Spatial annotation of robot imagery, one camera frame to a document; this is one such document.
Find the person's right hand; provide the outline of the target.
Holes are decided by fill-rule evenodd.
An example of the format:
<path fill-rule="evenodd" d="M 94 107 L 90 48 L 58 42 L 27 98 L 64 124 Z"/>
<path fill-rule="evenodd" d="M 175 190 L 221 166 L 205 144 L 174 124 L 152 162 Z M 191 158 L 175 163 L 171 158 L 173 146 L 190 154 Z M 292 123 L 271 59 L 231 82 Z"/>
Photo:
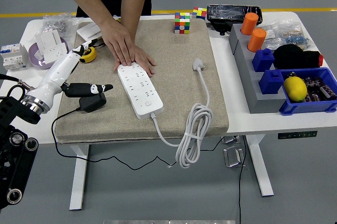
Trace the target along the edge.
<path fill-rule="evenodd" d="M 135 30 L 129 29 L 113 17 L 98 23 L 104 43 L 113 53 L 117 63 L 131 66 L 135 61 Z"/>

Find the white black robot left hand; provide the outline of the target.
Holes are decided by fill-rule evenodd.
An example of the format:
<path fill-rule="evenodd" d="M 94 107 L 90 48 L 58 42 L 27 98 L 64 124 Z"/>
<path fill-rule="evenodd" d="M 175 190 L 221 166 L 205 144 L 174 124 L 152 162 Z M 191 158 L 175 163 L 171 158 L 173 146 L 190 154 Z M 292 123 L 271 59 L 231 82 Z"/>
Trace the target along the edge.
<path fill-rule="evenodd" d="M 80 62 L 80 58 L 85 50 L 96 42 L 96 39 L 89 40 L 57 60 L 43 77 L 38 87 L 28 91 L 22 101 L 27 104 L 37 104 L 43 107 L 44 110 L 48 110 L 53 106 L 54 96 L 61 92 L 64 92 L 65 95 L 70 98 L 92 97 L 113 89 L 113 85 L 111 84 L 66 83 L 70 74 Z"/>

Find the person's left hand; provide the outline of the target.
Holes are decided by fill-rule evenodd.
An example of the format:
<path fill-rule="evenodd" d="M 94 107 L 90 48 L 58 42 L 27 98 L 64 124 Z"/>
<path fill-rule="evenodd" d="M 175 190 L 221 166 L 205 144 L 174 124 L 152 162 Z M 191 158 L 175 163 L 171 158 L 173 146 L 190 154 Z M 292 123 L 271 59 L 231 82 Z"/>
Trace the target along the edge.
<path fill-rule="evenodd" d="M 132 61 L 138 63 L 145 70 L 148 77 L 152 77 L 155 74 L 155 60 L 137 45 L 133 46 L 133 51 L 134 56 L 132 58 Z"/>

